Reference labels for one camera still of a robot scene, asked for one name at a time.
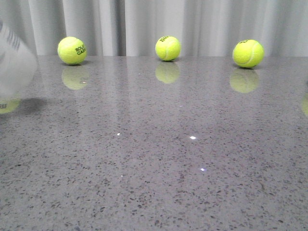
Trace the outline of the white Wilson tennis ball can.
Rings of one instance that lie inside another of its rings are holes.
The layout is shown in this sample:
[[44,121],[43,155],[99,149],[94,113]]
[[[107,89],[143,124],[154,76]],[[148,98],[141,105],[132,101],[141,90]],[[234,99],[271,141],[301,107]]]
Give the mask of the white Wilson tennis ball can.
[[0,22],[0,96],[8,97],[26,87],[38,67],[37,58],[24,42]]

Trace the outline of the yellow tennis ball right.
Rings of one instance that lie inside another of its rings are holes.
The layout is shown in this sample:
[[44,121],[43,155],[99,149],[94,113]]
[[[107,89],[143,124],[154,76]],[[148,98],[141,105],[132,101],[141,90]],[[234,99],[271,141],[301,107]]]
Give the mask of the yellow tennis ball right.
[[253,39],[240,41],[232,52],[234,62],[244,68],[251,68],[258,65],[263,60],[263,57],[263,46]]

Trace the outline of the yellow Roland Garros tennis ball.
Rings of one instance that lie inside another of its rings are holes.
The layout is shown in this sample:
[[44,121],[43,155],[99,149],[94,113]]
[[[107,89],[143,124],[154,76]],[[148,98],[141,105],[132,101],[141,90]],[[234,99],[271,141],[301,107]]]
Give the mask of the yellow Roland Garros tennis ball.
[[87,57],[87,49],[83,41],[75,37],[66,37],[58,44],[58,56],[69,65],[80,64]]

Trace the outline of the yellow tennis ball middle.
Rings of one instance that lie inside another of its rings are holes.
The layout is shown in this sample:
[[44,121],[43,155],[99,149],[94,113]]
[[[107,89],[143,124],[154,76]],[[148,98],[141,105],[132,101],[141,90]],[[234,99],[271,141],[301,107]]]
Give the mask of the yellow tennis ball middle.
[[155,52],[162,61],[172,61],[176,59],[180,54],[180,50],[180,41],[173,36],[163,36],[155,45]]

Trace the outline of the white pleated curtain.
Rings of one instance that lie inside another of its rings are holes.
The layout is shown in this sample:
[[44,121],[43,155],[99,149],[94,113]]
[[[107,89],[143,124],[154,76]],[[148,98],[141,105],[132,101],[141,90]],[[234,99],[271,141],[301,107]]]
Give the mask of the white pleated curtain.
[[182,56],[230,56],[244,39],[267,56],[308,54],[305,0],[3,0],[0,18],[37,55],[66,36],[99,56],[153,56],[162,36],[177,37]]

